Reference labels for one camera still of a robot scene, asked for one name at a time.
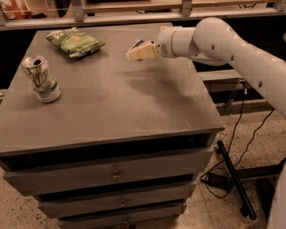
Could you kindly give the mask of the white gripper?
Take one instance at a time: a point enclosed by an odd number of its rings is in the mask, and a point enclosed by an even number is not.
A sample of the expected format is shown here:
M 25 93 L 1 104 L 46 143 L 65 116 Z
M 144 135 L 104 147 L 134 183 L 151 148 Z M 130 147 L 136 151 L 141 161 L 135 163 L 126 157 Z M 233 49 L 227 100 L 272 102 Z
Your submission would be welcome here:
M 126 58 L 131 61 L 152 59 L 156 57 L 157 53 L 163 57 L 174 58 L 172 48 L 174 32 L 173 27 L 162 26 L 153 42 L 145 41 L 126 54 Z

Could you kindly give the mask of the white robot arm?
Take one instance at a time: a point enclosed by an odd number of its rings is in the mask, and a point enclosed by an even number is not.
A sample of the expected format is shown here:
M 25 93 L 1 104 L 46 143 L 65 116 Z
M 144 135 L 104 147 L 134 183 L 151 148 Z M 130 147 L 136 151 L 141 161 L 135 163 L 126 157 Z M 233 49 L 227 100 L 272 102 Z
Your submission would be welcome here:
M 150 41 L 139 40 L 126 51 L 131 61 L 186 57 L 233 67 L 286 119 L 286 61 L 242 39 L 225 21 L 209 17 L 191 28 L 163 26 Z M 276 186 L 267 229 L 286 229 L 286 162 Z

